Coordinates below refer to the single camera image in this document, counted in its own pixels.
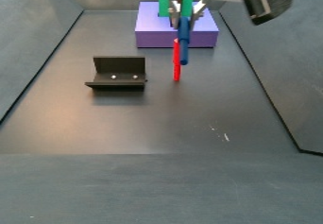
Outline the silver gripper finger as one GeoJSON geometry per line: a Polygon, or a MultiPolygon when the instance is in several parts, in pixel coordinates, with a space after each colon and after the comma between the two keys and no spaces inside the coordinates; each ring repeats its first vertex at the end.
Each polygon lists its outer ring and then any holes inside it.
{"type": "Polygon", "coordinates": [[[169,3],[168,13],[171,18],[172,28],[177,29],[179,18],[180,18],[180,3],[175,0],[169,3]]]}
{"type": "Polygon", "coordinates": [[[195,28],[196,20],[203,16],[203,11],[205,10],[207,4],[203,0],[199,0],[192,7],[192,15],[189,18],[189,29],[195,28]]]}

